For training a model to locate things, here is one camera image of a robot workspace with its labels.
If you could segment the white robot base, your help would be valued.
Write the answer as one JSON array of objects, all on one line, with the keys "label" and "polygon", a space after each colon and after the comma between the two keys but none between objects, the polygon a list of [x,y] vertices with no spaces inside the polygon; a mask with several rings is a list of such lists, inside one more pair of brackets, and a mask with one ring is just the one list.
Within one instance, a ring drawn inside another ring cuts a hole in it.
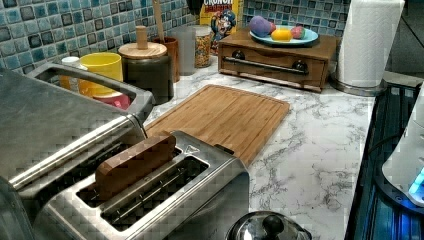
[{"label": "white robot base", "polygon": [[395,150],[382,166],[388,182],[413,204],[422,207],[424,168],[424,95],[423,87]]}]

